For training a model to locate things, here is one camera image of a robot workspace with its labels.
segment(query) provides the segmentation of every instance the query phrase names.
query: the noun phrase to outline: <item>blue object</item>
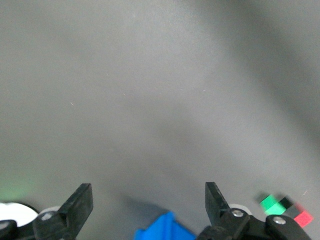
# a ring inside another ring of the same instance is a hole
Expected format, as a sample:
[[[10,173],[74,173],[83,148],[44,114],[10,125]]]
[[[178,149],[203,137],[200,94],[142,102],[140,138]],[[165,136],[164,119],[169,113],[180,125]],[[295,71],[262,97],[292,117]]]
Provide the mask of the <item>blue object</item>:
[[[173,212],[161,215],[146,230],[135,232],[134,240],[195,240],[196,236],[175,221]]]

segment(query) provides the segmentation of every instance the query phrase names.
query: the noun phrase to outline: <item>blue block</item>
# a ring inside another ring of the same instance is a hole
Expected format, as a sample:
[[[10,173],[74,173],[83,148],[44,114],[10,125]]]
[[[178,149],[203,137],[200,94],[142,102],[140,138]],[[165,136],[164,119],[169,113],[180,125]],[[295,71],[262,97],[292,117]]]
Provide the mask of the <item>blue block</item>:
[[[196,236],[175,221],[173,212],[161,215],[146,230],[139,229],[134,240],[195,240]]]

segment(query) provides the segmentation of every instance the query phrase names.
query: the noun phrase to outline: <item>red cube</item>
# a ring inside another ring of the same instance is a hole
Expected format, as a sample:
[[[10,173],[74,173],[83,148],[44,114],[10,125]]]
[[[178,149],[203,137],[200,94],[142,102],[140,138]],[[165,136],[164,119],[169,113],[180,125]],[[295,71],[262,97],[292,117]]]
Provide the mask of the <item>red cube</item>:
[[[306,210],[304,210],[294,218],[294,220],[300,225],[301,228],[307,226],[309,223],[312,222],[313,219],[314,217]]]

